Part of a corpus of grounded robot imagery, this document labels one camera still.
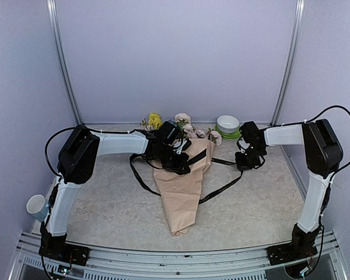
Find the pink rose stem bunch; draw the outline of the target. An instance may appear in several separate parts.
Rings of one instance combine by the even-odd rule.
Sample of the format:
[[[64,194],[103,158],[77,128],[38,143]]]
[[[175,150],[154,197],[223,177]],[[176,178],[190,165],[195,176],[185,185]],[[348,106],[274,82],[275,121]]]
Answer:
[[[194,128],[191,124],[186,124],[182,127],[182,130],[189,139],[207,139],[213,142],[216,146],[220,146],[222,144],[222,136],[215,129],[209,128],[207,131],[204,131]]]

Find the yellow fake flower stem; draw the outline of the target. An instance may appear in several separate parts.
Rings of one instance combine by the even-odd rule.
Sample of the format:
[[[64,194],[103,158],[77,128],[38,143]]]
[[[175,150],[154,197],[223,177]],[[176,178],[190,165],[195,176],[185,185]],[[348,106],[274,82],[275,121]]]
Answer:
[[[141,126],[144,127],[146,131],[158,130],[163,125],[161,115],[158,113],[150,113],[148,118],[144,118],[141,121]]]

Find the black printed ribbon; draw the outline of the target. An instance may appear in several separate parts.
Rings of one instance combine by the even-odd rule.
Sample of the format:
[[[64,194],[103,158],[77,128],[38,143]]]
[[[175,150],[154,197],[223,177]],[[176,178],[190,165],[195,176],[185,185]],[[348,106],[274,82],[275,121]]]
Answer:
[[[207,150],[203,150],[202,152],[200,152],[199,154],[197,154],[196,156],[192,157],[191,159],[189,159],[189,156],[186,153],[181,153],[180,155],[177,156],[177,159],[180,160],[180,167],[179,168],[175,168],[175,171],[181,171],[180,175],[184,175],[185,173],[183,173],[183,171],[190,171],[190,166],[196,162],[198,162],[199,160],[201,160],[202,158],[206,157],[207,154]],[[155,167],[154,165],[151,164],[151,160],[156,159],[153,155],[144,155],[144,154],[132,154],[129,157],[129,163],[131,166],[131,169],[133,171],[133,174],[135,176],[135,178],[137,179],[138,183],[141,185],[141,187],[146,190],[149,191],[150,193],[157,195],[157,196],[161,196],[159,193],[151,190],[142,180],[142,178],[140,177],[139,173],[137,172],[137,170],[135,169],[134,165],[133,165],[133,161],[136,158],[142,158],[149,166],[151,166],[154,169],[160,169],[159,167]],[[222,165],[227,165],[227,166],[233,166],[236,163],[230,162],[230,161],[226,161],[226,160],[222,160],[222,159],[217,159],[217,158],[212,158],[211,162],[215,162],[215,163],[219,163]],[[230,183],[224,185],[223,187],[211,192],[210,194],[208,194],[207,196],[205,196],[204,198],[200,199],[198,204],[203,204],[205,202],[207,202],[208,200],[210,200],[211,198],[214,198],[215,196],[219,195],[220,193],[222,193],[223,191],[227,190],[229,187],[233,186],[234,184],[236,184],[243,175],[243,171],[240,171],[240,176],[234,180],[232,180]]]

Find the green pink wrapping paper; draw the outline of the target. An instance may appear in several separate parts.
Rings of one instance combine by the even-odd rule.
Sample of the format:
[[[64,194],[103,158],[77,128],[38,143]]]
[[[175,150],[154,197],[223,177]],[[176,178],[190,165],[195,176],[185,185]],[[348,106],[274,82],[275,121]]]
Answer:
[[[167,170],[153,170],[153,178],[173,236],[186,235],[195,223],[203,176],[211,165],[215,146],[216,144],[208,139],[191,140],[190,147],[184,152],[188,156],[188,174],[178,175]]]

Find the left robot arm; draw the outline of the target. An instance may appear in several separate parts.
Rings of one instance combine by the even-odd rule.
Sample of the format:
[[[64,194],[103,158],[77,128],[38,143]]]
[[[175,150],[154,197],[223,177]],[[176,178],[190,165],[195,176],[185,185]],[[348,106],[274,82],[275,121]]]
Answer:
[[[145,161],[157,160],[160,169],[185,175],[190,172],[186,150],[191,141],[183,137],[179,126],[166,121],[159,129],[146,131],[103,131],[77,125],[67,128],[70,135],[58,154],[58,164],[51,171],[59,178],[57,194],[51,200],[51,210],[44,222],[50,234],[47,250],[62,260],[70,254],[66,236],[71,208],[81,186],[93,175],[96,159],[103,155],[130,154]]]

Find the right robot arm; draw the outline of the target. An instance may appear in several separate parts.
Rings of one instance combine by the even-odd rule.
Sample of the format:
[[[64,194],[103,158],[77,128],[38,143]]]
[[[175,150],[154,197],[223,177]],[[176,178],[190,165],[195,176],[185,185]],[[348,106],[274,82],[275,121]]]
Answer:
[[[309,184],[303,211],[295,229],[301,234],[317,233],[320,217],[325,209],[327,190],[343,158],[341,144],[328,120],[283,125],[259,129],[255,122],[240,128],[236,153],[237,168],[257,169],[263,165],[268,146],[301,145],[304,147]]]

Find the green plate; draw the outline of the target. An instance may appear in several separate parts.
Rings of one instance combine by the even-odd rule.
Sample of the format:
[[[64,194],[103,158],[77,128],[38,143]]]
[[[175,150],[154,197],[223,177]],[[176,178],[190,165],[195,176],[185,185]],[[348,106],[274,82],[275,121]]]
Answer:
[[[239,130],[233,133],[225,133],[225,132],[222,132],[217,125],[215,125],[215,130],[222,136],[222,138],[225,138],[225,139],[238,139],[241,137],[241,133],[239,132]]]

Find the white ceramic bowl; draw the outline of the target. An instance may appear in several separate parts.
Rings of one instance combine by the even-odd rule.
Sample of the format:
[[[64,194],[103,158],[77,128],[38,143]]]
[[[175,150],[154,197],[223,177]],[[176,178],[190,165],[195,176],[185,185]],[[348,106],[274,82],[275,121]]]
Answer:
[[[216,127],[224,134],[235,133],[239,125],[239,120],[231,115],[221,115],[216,120]]]

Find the white paper cup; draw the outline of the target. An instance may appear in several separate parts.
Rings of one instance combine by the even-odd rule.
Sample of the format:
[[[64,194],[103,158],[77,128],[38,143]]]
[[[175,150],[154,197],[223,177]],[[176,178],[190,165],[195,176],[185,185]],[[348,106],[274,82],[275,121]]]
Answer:
[[[33,195],[26,204],[26,210],[29,214],[40,213],[46,205],[46,199],[41,194]]]

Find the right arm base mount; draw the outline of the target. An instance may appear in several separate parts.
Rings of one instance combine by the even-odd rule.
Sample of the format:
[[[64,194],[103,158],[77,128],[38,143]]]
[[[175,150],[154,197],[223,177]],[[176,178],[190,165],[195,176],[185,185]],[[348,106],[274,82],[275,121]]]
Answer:
[[[269,246],[267,248],[267,255],[270,265],[278,265],[289,263],[303,258],[316,255],[318,253],[315,245],[310,244],[299,246],[292,242]]]

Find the aluminium front rail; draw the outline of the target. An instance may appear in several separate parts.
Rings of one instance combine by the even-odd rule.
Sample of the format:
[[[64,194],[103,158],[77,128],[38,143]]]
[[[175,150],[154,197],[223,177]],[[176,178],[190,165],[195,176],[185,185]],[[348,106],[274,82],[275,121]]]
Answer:
[[[143,251],[86,246],[90,253],[86,266],[72,264],[65,279],[268,279],[269,270],[283,277],[286,266],[305,259],[271,265],[268,246],[214,251]],[[9,276],[25,279],[25,268],[39,270],[36,279],[47,279],[38,255],[40,235],[23,232],[17,244]],[[323,251],[317,268],[305,279],[350,279],[341,249],[333,232],[324,234]]]

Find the aluminium frame post right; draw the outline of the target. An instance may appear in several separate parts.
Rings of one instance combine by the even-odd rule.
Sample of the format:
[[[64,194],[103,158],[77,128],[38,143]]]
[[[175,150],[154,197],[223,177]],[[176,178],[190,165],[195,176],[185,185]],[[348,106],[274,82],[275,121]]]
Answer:
[[[296,57],[297,44],[300,37],[300,30],[302,26],[303,14],[305,9],[305,1],[297,0],[296,1],[296,9],[295,16],[293,20],[292,34],[289,42],[289,50],[286,59],[286,64],[284,68],[284,73],[281,81],[281,85],[279,88],[279,95],[276,101],[276,105],[274,108],[274,112],[270,121],[270,126],[277,125],[279,121],[279,117],[282,113],[285,98],[288,92],[288,86],[292,74],[293,65]]]

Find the aluminium frame post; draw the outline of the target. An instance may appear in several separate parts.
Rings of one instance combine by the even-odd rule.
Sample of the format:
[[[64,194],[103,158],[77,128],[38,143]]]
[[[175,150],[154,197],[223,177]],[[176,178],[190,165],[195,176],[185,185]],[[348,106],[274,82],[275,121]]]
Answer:
[[[296,57],[297,44],[300,37],[300,30],[302,26],[303,14],[305,9],[305,1],[297,0],[296,1],[296,9],[295,16],[293,20],[292,34],[289,42],[289,50],[286,59],[286,64],[284,68],[284,73],[281,81],[281,85],[279,88],[279,95],[276,101],[276,105],[274,108],[274,112],[270,121],[270,126],[277,125],[279,121],[279,117],[282,113],[285,98],[288,92],[288,86],[292,74],[293,65]]]
[[[62,36],[60,24],[58,21],[57,5],[55,0],[47,0],[48,15],[50,18],[51,30],[53,33],[54,43],[56,47],[56,53],[58,58],[59,67],[61,70],[62,80],[64,82],[67,99],[71,108],[73,118],[77,124],[83,124],[81,112],[76,101],[74,94],[74,89],[72,87],[67,61],[64,53],[64,48],[62,45]]]

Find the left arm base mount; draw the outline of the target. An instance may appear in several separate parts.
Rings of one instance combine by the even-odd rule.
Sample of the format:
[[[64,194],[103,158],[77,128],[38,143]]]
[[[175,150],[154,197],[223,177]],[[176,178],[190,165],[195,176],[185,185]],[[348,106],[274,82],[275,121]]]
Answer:
[[[69,243],[43,244],[39,255],[71,265],[86,266],[90,248]]]

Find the aluminium frame post left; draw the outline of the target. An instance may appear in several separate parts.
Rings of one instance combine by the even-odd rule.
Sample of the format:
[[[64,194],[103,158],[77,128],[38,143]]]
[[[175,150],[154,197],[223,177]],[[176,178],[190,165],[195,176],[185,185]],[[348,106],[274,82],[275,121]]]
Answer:
[[[58,21],[57,5],[55,0],[47,0],[48,15],[50,18],[51,30],[53,33],[54,43],[56,47],[56,53],[58,58],[59,67],[61,70],[62,80],[64,82],[67,99],[71,108],[73,118],[77,124],[83,124],[81,112],[76,101],[74,94],[74,89],[72,87],[67,61],[64,53],[64,48],[62,45],[62,36],[60,24]]]

